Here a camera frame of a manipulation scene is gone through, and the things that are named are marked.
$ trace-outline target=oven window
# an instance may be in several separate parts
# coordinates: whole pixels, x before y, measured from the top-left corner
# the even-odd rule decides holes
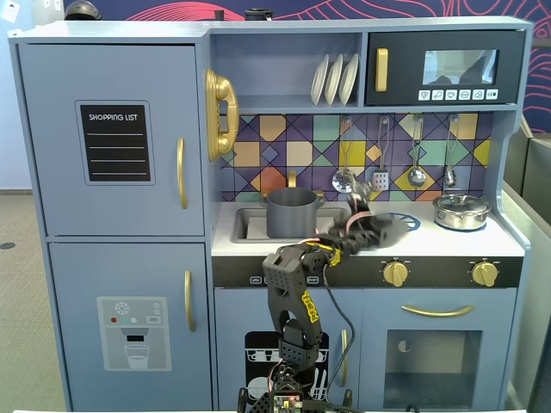
[[[470,409],[482,331],[389,330],[385,409]]]
[[[423,84],[493,84],[497,50],[429,50]]]

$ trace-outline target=gold handle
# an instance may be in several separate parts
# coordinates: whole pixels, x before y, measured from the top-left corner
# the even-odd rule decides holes
[[[375,72],[375,90],[387,91],[388,79],[388,49],[377,49],[377,63]]]
[[[232,83],[225,77],[207,70],[207,135],[208,159],[212,162],[233,148],[239,129],[238,98]],[[227,131],[220,130],[220,101],[227,102]]]
[[[427,311],[414,305],[402,305],[402,310],[425,317],[459,317],[474,310],[474,305],[465,305],[454,311]]]
[[[288,176],[288,188],[296,188],[296,170],[290,170]]]
[[[192,333],[195,331],[195,320],[191,310],[191,271],[186,269],[186,318],[188,319],[188,328]]]
[[[343,330],[341,332],[341,346],[343,347],[343,353],[346,349],[346,346],[348,346],[348,331]],[[340,383],[338,384],[341,387],[346,386],[346,379],[348,378],[348,355],[344,357],[342,368],[342,375],[340,379]]]
[[[178,140],[178,191],[180,192],[180,202],[182,202],[182,208],[188,209],[188,196],[186,195],[186,182],[183,179],[183,138]]]

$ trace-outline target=blue cabinet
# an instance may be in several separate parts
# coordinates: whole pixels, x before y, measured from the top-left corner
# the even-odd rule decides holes
[[[323,398],[331,374],[343,352],[343,336],[350,339],[348,324],[334,308],[325,289],[310,289],[322,330],[317,363],[316,384],[311,395]],[[344,392],[354,392],[357,405],[362,326],[362,290],[335,289],[335,298],[356,327],[356,342],[348,354],[346,374],[343,370],[331,385],[333,403],[343,401]],[[260,288],[218,289],[214,292],[218,354],[218,389],[220,410],[235,410],[238,390],[248,387],[250,401],[267,391],[269,369],[280,359],[277,333],[268,309],[267,290]]]
[[[49,248],[75,411],[212,409],[203,244]]]
[[[195,48],[19,51],[47,235],[202,236]]]
[[[360,410],[496,410],[517,290],[367,289]]]

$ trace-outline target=microwave window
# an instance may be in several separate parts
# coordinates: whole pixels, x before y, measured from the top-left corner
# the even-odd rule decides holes
[[[493,84],[497,50],[429,50],[423,84]]]

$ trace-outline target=stove knob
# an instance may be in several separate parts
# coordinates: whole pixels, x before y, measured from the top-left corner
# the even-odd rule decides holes
[[[407,278],[407,267],[398,261],[389,262],[383,269],[385,280],[395,287],[401,287]]]
[[[493,286],[496,278],[498,278],[498,269],[491,262],[479,262],[473,267],[473,280],[482,286]]]

